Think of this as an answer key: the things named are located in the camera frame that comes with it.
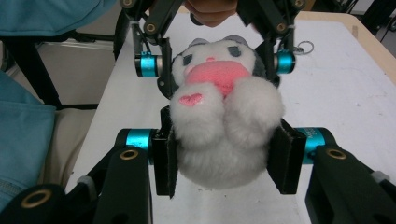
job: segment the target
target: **white table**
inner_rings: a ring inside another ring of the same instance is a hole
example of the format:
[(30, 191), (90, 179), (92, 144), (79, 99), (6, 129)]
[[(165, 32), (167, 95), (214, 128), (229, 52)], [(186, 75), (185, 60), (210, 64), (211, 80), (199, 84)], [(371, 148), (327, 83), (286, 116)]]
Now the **white table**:
[[(211, 29), (177, 15), (168, 35), (174, 55), (195, 37), (207, 40), (243, 36), (251, 47), (260, 36), (239, 18)], [(284, 119), (293, 127), (326, 127), (339, 146), (375, 170), (396, 179), (396, 89), (353, 35), (339, 22), (297, 21), (295, 43), (312, 41), (315, 50), (297, 57), (294, 72), (282, 77)], [(122, 128), (160, 128), (160, 109), (168, 101), (155, 79), (138, 78), (131, 36), (120, 53), (93, 118), (67, 190), (112, 148)], [(153, 191), (155, 223), (310, 223), (304, 196), (312, 166), (305, 165), (296, 195), (280, 195), (267, 173), (238, 189), (210, 190), (178, 176), (173, 200)], [(153, 169), (151, 185), (155, 189)]]

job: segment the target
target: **blue cloth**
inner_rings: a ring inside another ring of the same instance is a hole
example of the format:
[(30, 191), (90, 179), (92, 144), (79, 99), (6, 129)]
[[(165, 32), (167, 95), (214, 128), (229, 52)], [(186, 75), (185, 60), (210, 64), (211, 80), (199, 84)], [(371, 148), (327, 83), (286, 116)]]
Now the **blue cloth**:
[(55, 36), (95, 21), (116, 0), (0, 0), (0, 36)]
[(34, 186), (52, 137), (55, 107), (0, 71), (0, 211)]

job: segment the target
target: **pink mouth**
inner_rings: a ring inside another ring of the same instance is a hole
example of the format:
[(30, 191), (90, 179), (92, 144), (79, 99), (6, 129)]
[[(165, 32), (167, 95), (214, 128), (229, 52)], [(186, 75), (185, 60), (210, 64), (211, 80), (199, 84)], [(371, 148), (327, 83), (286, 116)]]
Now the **pink mouth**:
[(193, 67), (187, 75), (186, 82), (187, 84), (212, 82), (225, 97), (233, 91), (233, 84), (238, 78), (248, 76), (250, 76), (249, 71), (241, 63), (216, 61)]

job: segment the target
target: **human hand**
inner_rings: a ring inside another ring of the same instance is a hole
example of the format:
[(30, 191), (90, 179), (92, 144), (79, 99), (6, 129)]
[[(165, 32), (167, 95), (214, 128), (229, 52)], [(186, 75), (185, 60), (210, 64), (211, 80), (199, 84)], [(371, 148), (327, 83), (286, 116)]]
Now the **human hand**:
[(215, 27), (236, 12), (237, 0), (186, 0), (185, 8), (203, 25)]

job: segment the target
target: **white plush toy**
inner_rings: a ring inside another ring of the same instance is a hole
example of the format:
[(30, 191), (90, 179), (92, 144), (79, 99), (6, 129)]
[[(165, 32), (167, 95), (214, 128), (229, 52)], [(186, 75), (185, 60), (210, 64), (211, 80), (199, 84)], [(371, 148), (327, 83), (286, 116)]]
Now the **white plush toy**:
[(210, 189), (246, 185), (265, 170), (284, 114), (262, 61), (240, 36), (194, 40), (176, 56), (171, 119), (180, 172)]

